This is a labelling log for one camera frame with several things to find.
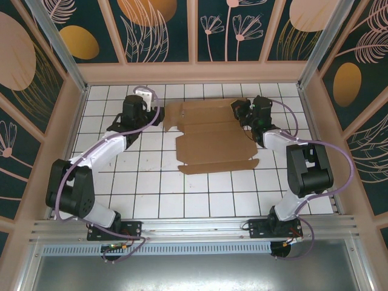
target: cardboard flap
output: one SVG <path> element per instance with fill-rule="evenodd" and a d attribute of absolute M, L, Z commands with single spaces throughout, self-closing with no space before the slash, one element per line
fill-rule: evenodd
<path fill-rule="evenodd" d="M 168 132 L 173 126 L 178 125 L 182 115 L 182 102 L 170 103 L 164 108 L 165 117 L 163 119 L 164 131 Z"/>
<path fill-rule="evenodd" d="M 237 162 L 216 162 L 212 164 L 178 166 L 179 171 L 186 175 L 219 173 L 240 170 L 252 170 L 259 163 L 258 159 Z"/>
<path fill-rule="evenodd" d="M 165 107 L 166 116 L 163 120 L 164 130 L 168 132 L 178 126 L 184 132 L 186 125 L 237 122 L 234 118 L 231 103 L 246 98 L 226 98 L 207 101 L 173 102 Z"/>
<path fill-rule="evenodd" d="M 230 107 L 237 98 L 185 102 L 182 105 L 184 125 L 238 122 Z"/>
<path fill-rule="evenodd" d="M 255 142 L 241 128 L 191 133 L 176 138 L 176 158 L 189 165 L 247 161 L 255 154 Z"/>
<path fill-rule="evenodd" d="M 175 102 L 165 107 L 164 130 L 177 126 L 176 158 L 185 174 L 254 169 L 256 143 L 235 119 L 231 103 L 246 98 Z"/>
<path fill-rule="evenodd" d="M 243 130 L 237 120 L 222 123 L 204 123 L 204 124 L 187 124 L 178 126 L 178 129 L 182 132 L 198 133 L 198 132 L 224 132 L 226 130 Z"/>

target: enclosure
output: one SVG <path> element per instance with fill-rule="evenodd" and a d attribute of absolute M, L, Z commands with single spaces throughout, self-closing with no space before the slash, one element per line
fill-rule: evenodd
<path fill-rule="evenodd" d="M 72 290 L 387 289 L 387 32 L 387 0 L 3 1 L 2 290 L 68 290 L 69 278 Z M 183 132 L 163 124 L 95 179 L 99 203 L 143 223 L 142 251 L 105 265 L 85 224 L 57 221 L 45 204 L 53 162 L 99 140 L 139 85 L 163 107 L 265 96 L 295 113 L 273 103 L 277 127 L 345 150 L 352 182 L 300 212 L 312 252 L 275 260 L 271 240 L 242 227 L 282 200 L 284 157 L 257 145 L 253 170 L 185 175 Z M 335 190 L 349 166 L 327 154 Z M 291 256 L 311 244 L 302 227 Z"/>

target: black mounting plate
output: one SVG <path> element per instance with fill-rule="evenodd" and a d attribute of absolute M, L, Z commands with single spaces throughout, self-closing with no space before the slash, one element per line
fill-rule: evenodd
<path fill-rule="evenodd" d="M 264 219 L 250 219 L 248 220 L 248 229 L 250 238 L 290 238 L 293 228 L 300 236 L 303 236 L 301 222 L 298 219 L 293 219 L 285 222 L 278 222 L 281 227 L 276 229 L 276 232 L 271 230 L 267 218 Z"/>
<path fill-rule="evenodd" d="M 122 221 L 120 234 L 127 235 L 129 233 L 131 236 L 141 236 L 141 226 L 141 221 Z M 109 235 L 91 225 L 88 226 L 86 239 L 88 241 L 125 241 L 125 238 Z"/>

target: white tile floor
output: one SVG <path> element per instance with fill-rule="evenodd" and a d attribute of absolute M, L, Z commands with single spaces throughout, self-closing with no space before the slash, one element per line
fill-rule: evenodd
<path fill-rule="evenodd" d="M 254 98 L 262 95 L 281 101 L 296 112 L 299 136 L 311 138 L 295 84 L 177 84 L 149 85 L 170 102 L 207 98 Z M 122 101 L 134 85 L 93 86 L 85 106 L 73 154 L 78 155 L 103 135 Z M 275 125 L 293 132 L 295 122 L 283 107 L 274 104 Z M 162 132 L 162 125 L 140 134 L 124 153 L 112 159 L 95 181 L 96 199 L 117 210 L 124 219 L 202 218 L 267 215 L 287 191 L 286 159 L 260 149 L 255 170 L 184 175 L 178 171 L 177 129 Z M 302 214 L 330 214 L 329 198 L 313 200 Z"/>

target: robotic arm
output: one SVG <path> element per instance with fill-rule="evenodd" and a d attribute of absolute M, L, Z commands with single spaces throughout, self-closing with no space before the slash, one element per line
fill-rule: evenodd
<path fill-rule="evenodd" d="M 310 196 L 321 194 L 333 186 L 333 173 L 325 147 L 290 138 L 284 130 L 273 125 L 272 101 L 268 98 L 257 96 L 252 106 L 250 100 L 239 100 L 232 103 L 231 107 L 241 127 L 251 128 L 255 142 L 287 159 L 287 181 L 290 189 L 271 208 L 265 221 L 256 219 L 251 236 L 259 233 L 272 238 L 287 237 L 290 228 L 301 229 L 300 221 L 296 218 L 298 207 Z"/>
<path fill-rule="evenodd" d="M 138 95 L 125 97 L 122 113 L 116 116 L 102 137 L 105 143 L 97 147 L 91 155 L 84 158 L 84 153 L 87 152 L 85 151 L 68 161 L 58 159 L 53 163 L 46 194 L 46 204 L 49 207 L 55 207 L 59 184 L 67 169 L 82 158 L 83 161 L 72 171 L 64 186 L 59 203 L 60 211 L 84 218 L 112 232 L 121 232 L 121 215 L 95 201 L 93 182 L 98 179 L 96 174 L 112 158 L 129 148 L 140 133 L 119 135 L 112 139 L 107 137 L 140 129 L 151 122 L 156 115 L 156 108 L 151 108 L 152 95 L 144 92 L 136 92 L 136 94 Z M 157 126 L 163 119 L 164 108 L 161 108 L 158 118 L 152 125 Z"/>

